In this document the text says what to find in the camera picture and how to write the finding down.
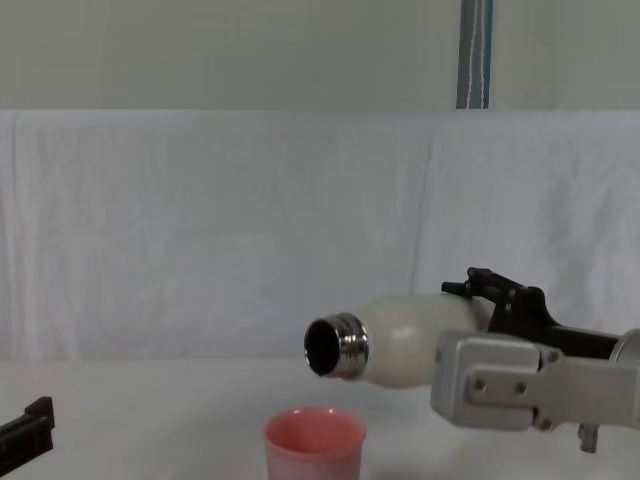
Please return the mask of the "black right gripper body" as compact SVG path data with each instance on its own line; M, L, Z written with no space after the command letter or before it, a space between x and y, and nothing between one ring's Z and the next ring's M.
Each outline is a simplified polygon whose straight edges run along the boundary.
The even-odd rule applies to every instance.
M562 325L550 315L537 287L490 287L494 304L488 331L559 349L572 357L609 358L619 337Z

